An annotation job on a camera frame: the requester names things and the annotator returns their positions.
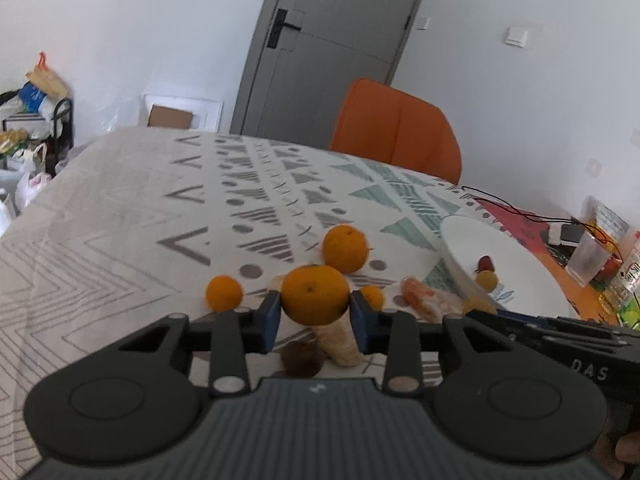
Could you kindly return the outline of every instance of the patterned tablecloth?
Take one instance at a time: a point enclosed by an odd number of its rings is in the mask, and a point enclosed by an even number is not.
[[[0,478],[38,459],[22,420],[41,378],[171,312],[208,313],[208,281],[230,274],[256,307],[270,279],[319,262],[324,233],[366,232],[372,251],[354,288],[386,287],[402,307],[407,275],[453,284],[438,249],[448,215],[500,224],[457,186],[354,156],[250,137],[134,128],[73,160],[0,240]],[[283,315],[276,350],[311,338]],[[425,377],[437,380],[433,355]],[[252,382],[279,373],[250,356]],[[384,357],[321,376],[382,378]],[[196,383],[206,363],[194,361]]]

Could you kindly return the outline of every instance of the clear cup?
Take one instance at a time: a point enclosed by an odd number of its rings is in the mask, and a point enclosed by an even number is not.
[[[589,230],[585,230],[565,270],[578,285],[587,286],[610,257],[611,253]]]

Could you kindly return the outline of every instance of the white bowl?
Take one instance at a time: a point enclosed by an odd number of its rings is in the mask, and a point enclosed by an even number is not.
[[[442,259],[466,297],[529,316],[576,317],[558,282],[515,238],[463,216],[446,217],[440,229]],[[487,255],[500,282],[491,294],[475,281],[478,260]]]

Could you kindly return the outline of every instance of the door frame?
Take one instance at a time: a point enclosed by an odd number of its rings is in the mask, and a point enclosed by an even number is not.
[[[255,77],[258,73],[258,67],[262,59],[262,53],[266,47],[269,32],[271,31],[271,25],[276,13],[278,1],[279,0],[264,0],[262,3],[262,9],[258,15],[254,36],[252,37],[251,45],[249,46],[249,52],[242,72],[242,79],[240,80],[240,86],[238,88],[238,97],[236,99],[236,106],[234,107],[231,127],[229,130],[232,134],[242,134],[247,110],[249,109],[249,100],[251,99],[251,94],[254,89]],[[404,50],[406,42],[409,39],[409,34],[411,33],[414,25],[415,17],[421,1],[422,0],[414,0],[414,4],[411,8],[411,14],[408,16],[408,26],[402,35],[400,43],[398,44],[398,49],[396,50],[391,62],[391,68],[389,69],[385,79],[386,85],[391,84],[393,76],[396,73],[396,68],[400,62],[400,57],[402,56],[402,51]]]

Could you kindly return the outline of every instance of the gray door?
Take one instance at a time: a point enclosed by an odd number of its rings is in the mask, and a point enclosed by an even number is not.
[[[387,80],[415,2],[277,0],[232,131],[327,148],[351,83]]]

